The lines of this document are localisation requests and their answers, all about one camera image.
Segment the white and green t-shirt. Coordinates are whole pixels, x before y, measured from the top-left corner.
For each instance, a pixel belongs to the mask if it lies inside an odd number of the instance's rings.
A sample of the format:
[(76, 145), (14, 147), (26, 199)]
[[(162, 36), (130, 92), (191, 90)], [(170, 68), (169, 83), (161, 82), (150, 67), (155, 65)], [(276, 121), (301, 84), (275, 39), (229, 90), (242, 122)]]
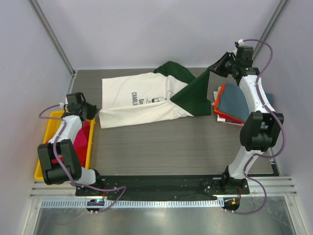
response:
[(102, 129), (211, 114), (210, 72), (195, 77), (169, 61), (153, 72), (102, 80)]

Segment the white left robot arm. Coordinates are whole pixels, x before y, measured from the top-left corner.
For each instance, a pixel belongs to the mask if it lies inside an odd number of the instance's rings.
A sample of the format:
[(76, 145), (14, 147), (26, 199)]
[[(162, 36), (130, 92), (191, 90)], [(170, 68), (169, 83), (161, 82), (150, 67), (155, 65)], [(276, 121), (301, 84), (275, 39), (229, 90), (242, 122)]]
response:
[[(44, 117), (51, 108), (63, 108), (61, 117)], [(103, 192), (104, 184), (99, 181), (99, 173), (81, 166), (74, 149), (74, 141), (87, 120), (95, 118), (99, 109), (86, 102), (83, 93), (66, 95), (66, 102), (53, 105), (40, 112), (40, 119), (59, 120), (61, 125), (48, 142), (38, 146), (37, 152), (43, 180), (47, 185), (60, 185), (65, 182), (74, 187), (87, 186), (88, 192), (97, 196)]]

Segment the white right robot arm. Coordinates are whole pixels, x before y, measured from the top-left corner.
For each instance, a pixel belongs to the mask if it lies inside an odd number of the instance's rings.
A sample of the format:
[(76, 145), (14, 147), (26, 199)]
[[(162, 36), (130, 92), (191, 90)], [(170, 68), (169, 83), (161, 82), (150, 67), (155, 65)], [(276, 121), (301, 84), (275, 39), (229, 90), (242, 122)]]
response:
[(208, 70), (216, 75), (232, 75), (246, 99), (250, 112), (240, 131), (241, 148), (234, 161), (226, 167), (220, 180), (207, 187), (216, 194), (248, 194), (247, 173), (258, 157), (275, 146), (284, 116), (276, 113), (262, 87), (261, 73), (252, 66), (253, 47), (236, 44)]

